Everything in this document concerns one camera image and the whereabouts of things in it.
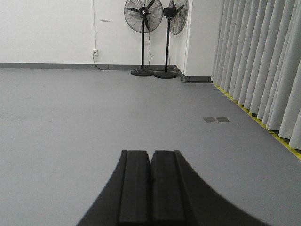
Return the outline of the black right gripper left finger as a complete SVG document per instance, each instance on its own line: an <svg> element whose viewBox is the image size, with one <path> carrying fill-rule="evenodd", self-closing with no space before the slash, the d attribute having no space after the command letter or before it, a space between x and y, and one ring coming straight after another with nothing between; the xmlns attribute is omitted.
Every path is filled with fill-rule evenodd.
<svg viewBox="0 0 301 226"><path fill-rule="evenodd" d="M147 226L150 160L146 151L123 150L107 184L79 226Z"/></svg>

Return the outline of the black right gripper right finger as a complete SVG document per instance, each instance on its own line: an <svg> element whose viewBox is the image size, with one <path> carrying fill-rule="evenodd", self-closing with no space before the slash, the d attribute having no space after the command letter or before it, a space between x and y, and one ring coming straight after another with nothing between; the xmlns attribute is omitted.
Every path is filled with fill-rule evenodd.
<svg viewBox="0 0 301 226"><path fill-rule="evenodd" d="M206 183L178 150L156 150L151 160L154 226L264 226Z"/></svg>

